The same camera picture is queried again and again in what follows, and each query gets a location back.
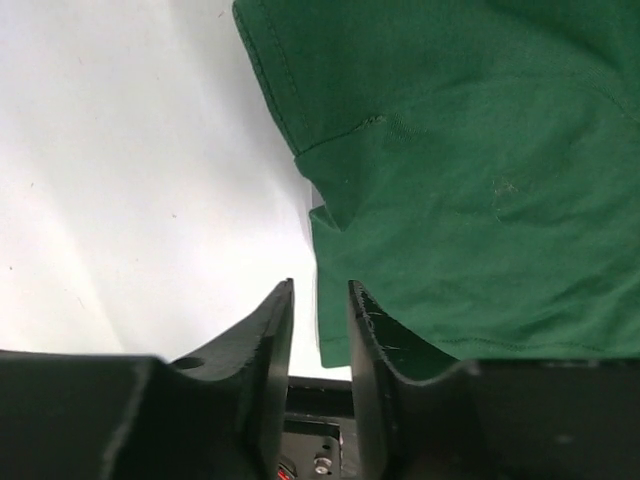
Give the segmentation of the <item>green t shirt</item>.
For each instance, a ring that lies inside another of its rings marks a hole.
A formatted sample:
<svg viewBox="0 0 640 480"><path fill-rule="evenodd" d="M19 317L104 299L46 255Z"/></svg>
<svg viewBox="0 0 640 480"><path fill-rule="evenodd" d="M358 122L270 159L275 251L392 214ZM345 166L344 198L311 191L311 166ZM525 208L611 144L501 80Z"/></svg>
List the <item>green t shirt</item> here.
<svg viewBox="0 0 640 480"><path fill-rule="evenodd" d="M310 213L321 362L347 284L438 352L639 353L635 1L238 1Z"/></svg>

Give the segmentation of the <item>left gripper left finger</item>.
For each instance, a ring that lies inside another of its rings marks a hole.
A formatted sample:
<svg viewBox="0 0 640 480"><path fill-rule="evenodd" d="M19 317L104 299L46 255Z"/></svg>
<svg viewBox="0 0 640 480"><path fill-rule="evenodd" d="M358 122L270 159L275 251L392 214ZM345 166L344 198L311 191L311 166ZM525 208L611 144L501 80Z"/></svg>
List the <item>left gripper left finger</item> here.
<svg viewBox="0 0 640 480"><path fill-rule="evenodd" d="M186 356L1 355L5 479L272 479L294 285Z"/></svg>

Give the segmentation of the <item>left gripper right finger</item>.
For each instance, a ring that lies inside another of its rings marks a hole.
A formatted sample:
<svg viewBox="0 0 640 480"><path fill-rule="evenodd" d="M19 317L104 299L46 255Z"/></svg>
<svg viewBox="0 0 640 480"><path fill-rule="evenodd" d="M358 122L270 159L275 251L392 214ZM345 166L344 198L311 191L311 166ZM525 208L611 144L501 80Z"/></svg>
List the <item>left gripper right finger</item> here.
<svg viewBox="0 0 640 480"><path fill-rule="evenodd" d="M639 363L454 361L348 287L366 479L635 479Z"/></svg>

